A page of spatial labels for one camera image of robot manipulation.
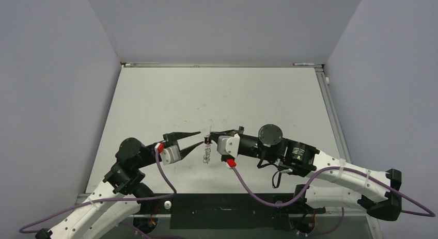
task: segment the wire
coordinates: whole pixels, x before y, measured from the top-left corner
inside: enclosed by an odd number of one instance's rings
[[[161,165],[160,165],[160,158],[159,158],[159,155],[160,155],[159,152],[158,152],[157,150],[155,150],[155,161],[156,161],[156,163],[157,163],[158,171],[160,172],[161,176],[163,177],[163,179],[164,179],[164,181],[167,183],[167,185],[169,185],[169,187],[174,191],[172,194],[166,194],[166,195],[155,196],[155,197],[147,197],[147,198],[112,198],[112,199],[96,199],[96,200],[93,200],[93,203],[97,203],[97,202],[111,202],[111,201],[147,201],[147,200],[155,200],[155,199],[170,198],[170,197],[172,197],[173,195],[175,195],[175,194],[177,193],[177,190],[175,189],[175,187],[172,185],[172,183],[169,181],[169,179],[168,179],[168,178],[166,177],[166,175],[164,174],[163,168],[162,168]],[[23,233],[23,234],[37,233],[39,230],[25,230],[25,229],[27,229],[27,228],[29,228],[29,227],[32,227],[32,226],[35,226],[35,225],[38,225],[38,224],[40,224],[40,223],[42,223],[42,222],[45,222],[45,221],[47,221],[47,220],[50,220],[50,219],[52,219],[52,218],[54,218],[54,217],[57,217],[57,216],[59,216],[59,215],[61,215],[61,214],[63,214],[63,213],[66,213],[66,212],[69,212],[69,211],[71,211],[71,210],[78,209],[78,208],[81,208],[81,207],[84,207],[84,206],[87,206],[87,205],[90,205],[90,204],[91,204],[91,202],[88,201],[88,202],[84,202],[84,203],[82,203],[82,204],[77,204],[77,205],[71,206],[71,207],[66,208],[66,209],[64,209],[64,210],[62,210],[62,211],[59,211],[59,212],[57,212],[57,213],[54,213],[54,214],[52,214],[52,215],[50,215],[50,216],[48,216],[48,217],[45,217],[45,218],[40,219],[40,220],[35,221],[35,222],[31,222],[30,224],[21,227],[21,228],[18,230],[18,232]]]
[[[140,235],[144,236],[146,239],[152,239],[152,238],[170,238],[170,239],[174,238],[174,239],[184,239],[184,238],[182,238],[182,237],[179,237],[179,236],[173,236],[173,235],[148,235],[148,234],[146,234],[145,232],[141,231],[141,229],[139,229],[139,228],[137,228],[137,227],[135,227],[135,226],[133,226],[133,225],[127,223],[127,222],[121,222],[120,224],[121,224],[121,225],[124,225],[124,226],[128,226],[128,227],[130,227],[130,228],[136,230]]]
[[[343,210],[343,207],[342,207],[341,210],[342,210],[341,218],[340,218],[338,224],[337,224],[335,227],[333,227],[333,228],[331,228],[331,229],[329,229],[329,230],[327,230],[327,231],[318,232],[318,233],[309,233],[309,234],[307,234],[307,235],[308,235],[308,236],[327,235],[327,234],[330,234],[330,233],[332,233],[333,231],[337,230],[337,229],[338,229],[339,227],[341,227],[341,225],[343,224],[343,219],[344,219],[344,217],[345,217],[345,211]]]
[[[313,221],[313,228],[315,228],[315,226],[316,226],[316,220],[315,220],[315,217],[316,217],[316,211],[314,210],[314,215],[313,215],[313,217],[312,217],[312,219],[310,220],[310,222],[312,222]]]
[[[277,185],[274,184],[274,178],[275,176],[278,174],[278,179],[277,179]],[[281,173],[280,170],[275,172],[275,174],[272,176],[272,188],[278,188],[280,187],[280,181],[281,181]]]
[[[333,166],[333,167],[322,168],[322,169],[316,171],[316,172],[315,172],[315,173],[309,178],[309,180],[307,181],[307,183],[304,185],[304,187],[301,189],[301,191],[300,191],[295,197],[293,197],[291,200],[289,200],[289,201],[287,201],[287,202],[285,202],[285,203],[275,204],[275,203],[269,203],[269,202],[266,202],[266,201],[260,199],[259,197],[257,197],[257,195],[255,195],[255,194],[250,190],[250,188],[246,185],[246,183],[243,181],[242,176],[240,176],[240,174],[239,174],[239,172],[237,171],[236,167],[232,167],[232,170],[233,170],[234,173],[236,174],[236,176],[237,176],[237,178],[239,179],[239,181],[240,181],[240,183],[242,184],[242,186],[243,186],[243,187],[245,188],[245,190],[249,193],[249,195],[251,195],[251,197],[253,197],[255,200],[259,201],[260,203],[262,203],[262,204],[264,204],[264,205],[267,205],[267,206],[270,206],[270,207],[284,207],[284,206],[288,206],[288,205],[291,205],[291,204],[295,203],[295,202],[296,202],[296,201],[297,201],[297,200],[298,200],[298,199],[304,194],[304,192],[306,192],[307,188],[309,188],[309,186],[310,186],[310,184],[312,183],[312,181],[313,181],[313,180],[314,180],[319,174],[321,174],[322,172],[325,172],[325,171],[329,171],[329,170],[339,170],[339,169],[340,169],[340,167]],[[360,175],[360,176],[367,177],[367,175],[366,175],[365,173],[362,173],[362,172],[359,171],[359,170],[352,169],[352,168],[343,168],[343,169],[344,169],[344,171],[352,172],[352,173],[358,174],[358,175]],[[412,212],[412,211],[401,210],[402,213],[407,213],[407,214],[417,215],[417,216],[423,216],[423,217],[435,217],[435,216],[436,216],[435,213],[434,213],[433,211],[431,211],[429,208],[425,207],[424,205],[420,204],[418,201],[416,201],[416,200],[414,200],[414,199],[408,197],[407,195],[405,195],[405,194],[403,194],[403,193],[401,193],[401,192],[395,190],[394,188],[392,188],[392,187],[386,185],[385,183],[383,183],[383,182],[377,180],[376,178],[371,177],[371,176],[368,176],[368,179],[371,180],[371,181],[376,182],[377,184],[379,184],[379,185],[381,185],[381,186],[383,186],[383,187],[385,187],[386,189],[390,190],[391,192],[394,192],[395,194],[401,196],[402,198],[406,199],[407,201],[413,203],[414,205],[418,206],[419,208],[421,208],[421,209],[423,209],[425,212],[427,212],[427,213],[420,213],[420,212]]]

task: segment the gray wall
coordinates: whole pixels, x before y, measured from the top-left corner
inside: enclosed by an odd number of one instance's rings
[[[403,172],[401,190],[438,212],[438,0],[362,0],[325,70],[353,161]],[[416,209],[408,202],[405,209]],[[436,238],[400,215],[385,238]]]
[[[0,25],[0,233],[33,238],[84,191],[120,64],[87,0],[0,0]]]
[[[89,0],[125,62],[325,63],[361,0]]]

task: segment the white table surface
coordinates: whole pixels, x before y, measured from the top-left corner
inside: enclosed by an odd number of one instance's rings
[[[86,189],[91,193],[115,163],[120,143],[135,137],[148,145],[170,132],[202,131],[180,141],[184,148],[213,131],[245,127],[257,136],[267,123],[286,138],[313,145],[339,158],[335,137],[313,68],[123,68]],[[212,146],[210,164],[204,146],[184,160],[163,167],[179,193],[245,193],[234,173]],[[273,189],[272,166],[239,156],[237,169],[256,193],[291,193],[307,178],[283,176]],[[155,193],[170,193],[157,166],[142,168],[143,182]],[[316,180],[315,186],[332,186]]]

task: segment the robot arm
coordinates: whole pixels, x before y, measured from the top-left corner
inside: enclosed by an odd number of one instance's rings
[[[162,161],[164,165],[182,160],[202,142],[180,150],[177,140],[199,133],[173,132],[164,134],[163,141],[148,146],[144,146],[135,138],[124,140],[116,153],[116,163],[84,201],[84,206],[75,209],[67,218],[51,229],[40,230],[36,239],[99,238],[120,221],[138,212],[141,201],[127,200],[118,203],[115,201],[106,202],[105,200],[94,201],[101,199],[123,200],[125,195],[133,195],[136,198],[153,197],[153,191],[141,183],[145,175],[139,169],[156,162],[155,150],[160,152],[158,161]]]
[[[370,216],[381,220],[396,220],[401,212],[401,198],[385,187],[369,180],[373,177],[398,190],[401,185],[401,172],[391,169],[387,172],[372,171],[336,159],[313,146],[283,138],[279,127],[264,125],[258,137],[244,135],[244,128],[223,132],[211,132],[209,140],[217,143],[217,151],[222,161],[246,155],[260,159],[257,167],[275,165],[280,173],[310,177],[326,167],[339,167],[339,170],[325,171],[317,178],[337,185],[339,188],[310,187],[306,190],[303,202],[312,208],[323,206],[351,207],[366,210]],[[343,171],[354,169],[366,175]],[[295,193],[304,185],[298,185]]]

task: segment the white knob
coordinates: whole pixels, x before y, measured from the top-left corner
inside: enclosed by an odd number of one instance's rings
[[[166,201],[164,202],[164,208],[166,208],[167,210],[169,210],[172,207],[172,202],[170,201]]]

